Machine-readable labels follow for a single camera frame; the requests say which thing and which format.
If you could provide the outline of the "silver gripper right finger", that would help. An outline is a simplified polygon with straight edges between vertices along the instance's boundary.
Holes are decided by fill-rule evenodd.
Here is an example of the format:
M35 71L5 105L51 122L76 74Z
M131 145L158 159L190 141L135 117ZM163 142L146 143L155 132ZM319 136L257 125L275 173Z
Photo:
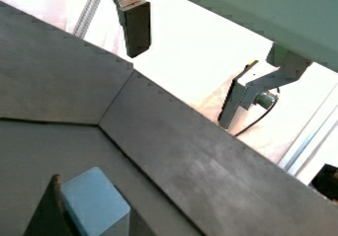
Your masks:
M295 82L302 76L311 61L278 44L273 44L266 59L267 64L277 68L275 71L249 82L243 77L250 74L258 61L249 64L241 74L233 79L227 97L218 116L218 122L228 128L239 108L249 109L259 100L263 108L267 108L277 101L269 91Z

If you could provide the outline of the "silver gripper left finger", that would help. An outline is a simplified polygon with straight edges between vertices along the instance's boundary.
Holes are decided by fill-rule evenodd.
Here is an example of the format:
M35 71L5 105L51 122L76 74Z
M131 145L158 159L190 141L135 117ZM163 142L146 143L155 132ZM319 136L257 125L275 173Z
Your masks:
M151 3L146 0L114 0L124 31L127 54L136 57L151 46Z

